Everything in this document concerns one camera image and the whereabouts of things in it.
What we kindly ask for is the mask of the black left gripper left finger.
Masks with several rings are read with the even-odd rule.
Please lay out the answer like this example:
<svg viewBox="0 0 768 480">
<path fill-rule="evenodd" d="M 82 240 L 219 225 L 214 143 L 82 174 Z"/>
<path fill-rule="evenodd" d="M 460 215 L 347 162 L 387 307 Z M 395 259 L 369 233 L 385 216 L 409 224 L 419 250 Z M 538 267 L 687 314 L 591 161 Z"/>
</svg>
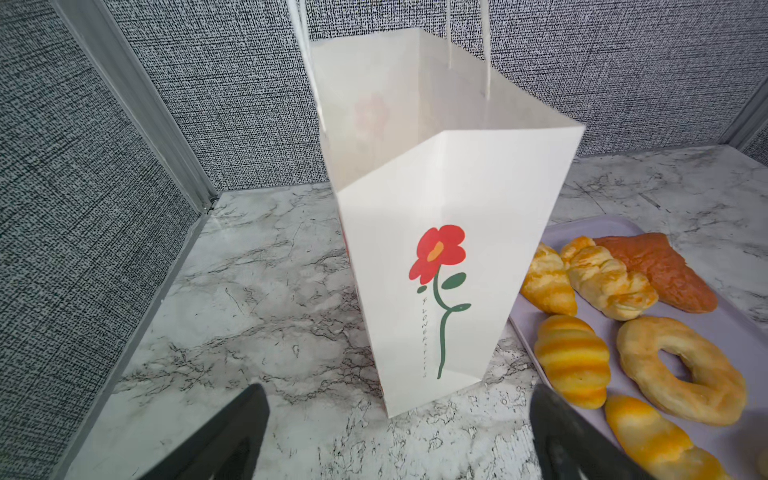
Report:
<svg viewBox="0 0 768 480">
<path fill-rule="evenodd" d="M 252 384 L 143 477 L 251 479 L 269 414 L 264 388 Z"/>
</svg>

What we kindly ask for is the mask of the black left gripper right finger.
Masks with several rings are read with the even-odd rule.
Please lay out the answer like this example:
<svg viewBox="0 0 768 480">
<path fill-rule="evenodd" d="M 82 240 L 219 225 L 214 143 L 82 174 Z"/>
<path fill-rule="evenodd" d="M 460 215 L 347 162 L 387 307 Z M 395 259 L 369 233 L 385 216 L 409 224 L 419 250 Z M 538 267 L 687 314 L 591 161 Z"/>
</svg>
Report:
<svg viewBox="0 0 768 480">
<path fill-rule="evenodd" d="M 533 390 L 529 420 L 545 479 L 651 477 L 545 384 Z"/>
</svg>

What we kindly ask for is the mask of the white paper bag red flower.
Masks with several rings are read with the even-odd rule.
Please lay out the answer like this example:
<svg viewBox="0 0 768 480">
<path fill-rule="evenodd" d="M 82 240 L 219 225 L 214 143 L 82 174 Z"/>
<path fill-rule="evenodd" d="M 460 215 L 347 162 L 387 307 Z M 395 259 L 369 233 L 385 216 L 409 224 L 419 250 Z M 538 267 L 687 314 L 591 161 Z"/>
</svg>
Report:
<svg viewBox="0 0 768 480">
<path fill-rule="evenodd" d="M 419 28 L 312 40 L 288 5 L 389 417 L 484 376 L 584 126 Z"/>
</svg>

